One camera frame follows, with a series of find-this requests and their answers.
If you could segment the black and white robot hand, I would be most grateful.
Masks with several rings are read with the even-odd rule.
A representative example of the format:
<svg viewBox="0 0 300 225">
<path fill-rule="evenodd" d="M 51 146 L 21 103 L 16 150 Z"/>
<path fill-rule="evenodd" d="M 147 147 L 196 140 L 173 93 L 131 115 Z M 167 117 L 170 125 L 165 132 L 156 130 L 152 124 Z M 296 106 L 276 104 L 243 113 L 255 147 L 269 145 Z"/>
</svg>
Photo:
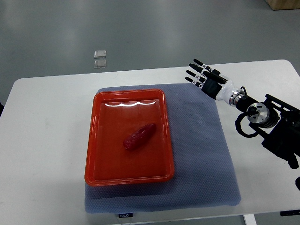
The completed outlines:
<svg viewBox="0 0 300 225">
<path fill-rule="evenodd" d="M 245 91 L 235 87 L 230 78 L 209 65 L 193 59 L 193 63 L 189 66 L 191 69 L 186 71 L 188 76 L 185 79 L 200 88 L 210 98 L 222 100 L 235 107 L 238 100 L 245 95 Z"/>
</svg>

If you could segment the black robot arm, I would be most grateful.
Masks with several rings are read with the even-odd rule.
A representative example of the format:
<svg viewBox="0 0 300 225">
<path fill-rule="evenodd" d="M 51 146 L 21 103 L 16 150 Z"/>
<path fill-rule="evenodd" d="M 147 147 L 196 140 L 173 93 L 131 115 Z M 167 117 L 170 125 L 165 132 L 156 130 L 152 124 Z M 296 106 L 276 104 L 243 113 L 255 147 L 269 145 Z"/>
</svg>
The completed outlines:
<svg viewBox="0 0 300 225">
<path fill-rule="evenodd" d="M 235 121 L 237 132 L 246 138 L 260 135 L 264 148 L 288 162 L 291 169 L 298 169 L 300 110 L 269 94 L 264 102 L 258 102 L 247 95 L 245 87 L 241 90 L 234 99 L 242 112 Z"/>
</svg>

